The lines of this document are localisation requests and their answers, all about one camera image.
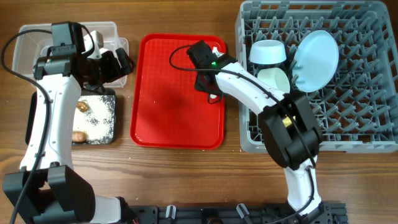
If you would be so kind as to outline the white napkin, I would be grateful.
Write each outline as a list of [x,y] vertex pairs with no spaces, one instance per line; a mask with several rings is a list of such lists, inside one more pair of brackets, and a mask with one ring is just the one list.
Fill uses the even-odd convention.
[[102,53],[105,53],[107,48],[104,47],[103,36],[101,33],[97,32],[96,30],[92,31],[91,37],[94,40],[94,44],[92,44],[90,36],[87,34],[83,37],[85,49],[89,51],[92,47],[94,47],[94,51],[88,58],[99,59],[102,56]]

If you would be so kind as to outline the brown food scrap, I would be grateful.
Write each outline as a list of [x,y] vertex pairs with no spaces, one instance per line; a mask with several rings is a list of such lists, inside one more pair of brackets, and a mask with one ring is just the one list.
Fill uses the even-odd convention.
[[80,112],[84,113],[84,112],[88,111],[90,107],[89,107],[84,101],[79,101],[79,102],[77,103],[77,105],[76,105],[76,108],[77,108]]

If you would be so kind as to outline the green bowl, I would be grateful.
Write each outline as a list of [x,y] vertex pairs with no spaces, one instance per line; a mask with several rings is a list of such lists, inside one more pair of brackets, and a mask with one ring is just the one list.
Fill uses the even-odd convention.
[[258,79],[284,93],[290,93],[290,83],[287,75],[280,68],[262,69],[257,74]]

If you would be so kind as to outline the small light blue bowl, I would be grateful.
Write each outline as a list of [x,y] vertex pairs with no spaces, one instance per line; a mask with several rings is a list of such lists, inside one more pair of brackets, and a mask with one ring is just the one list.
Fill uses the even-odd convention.
[[285,46],[278,40],[255,42],[249,53],[249,61],[260,65],[282,63],[287,59]]

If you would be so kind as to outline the large light blue plate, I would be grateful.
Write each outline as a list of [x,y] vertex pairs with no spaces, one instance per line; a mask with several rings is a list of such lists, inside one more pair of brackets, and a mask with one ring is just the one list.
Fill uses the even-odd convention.
[[333,78],[339,50],[334,38],[324,30],[316,30],[300,43],[294,60],[292,75],[297,77],[296,87],[303,92],[322,89]]

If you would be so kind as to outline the orange carrot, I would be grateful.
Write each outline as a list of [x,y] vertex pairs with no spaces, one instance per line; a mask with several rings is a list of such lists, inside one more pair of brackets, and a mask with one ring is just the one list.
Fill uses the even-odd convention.
[[87,135],[82,131],[74,131],[72,133],[72,142],[83,143],[86,142]]

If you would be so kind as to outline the yellow cup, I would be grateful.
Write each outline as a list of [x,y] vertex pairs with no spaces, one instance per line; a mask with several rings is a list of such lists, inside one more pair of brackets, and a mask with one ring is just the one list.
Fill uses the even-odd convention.
[[284,126],[287,128],[291,125],[293,125],[293,122],[296,120],[295,116],[293,116],[293,119],[290,119],[289,117],[285,117],[282,119]]

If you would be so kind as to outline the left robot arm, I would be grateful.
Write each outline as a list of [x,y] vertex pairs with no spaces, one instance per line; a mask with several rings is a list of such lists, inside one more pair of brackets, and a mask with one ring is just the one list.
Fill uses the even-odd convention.
[[101,197],[73,170],[73,119],[84,82],[104,83],[132,72],[124,49],[89,58],[56,47],[34,67],[37,104],[29,147],[3,191],[26,223],[135,223],[122,197]]

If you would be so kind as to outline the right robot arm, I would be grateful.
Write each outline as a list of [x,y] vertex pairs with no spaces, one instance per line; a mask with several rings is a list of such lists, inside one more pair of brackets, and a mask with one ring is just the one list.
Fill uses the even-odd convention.
[[284,170],[288,204],[297,215],[312,213],[322,202],[315,178],[322,133],[307,97],[266,85],[227,54],[189,58],[197,73],[196,89],[230,95],[255,113],[268,154]]

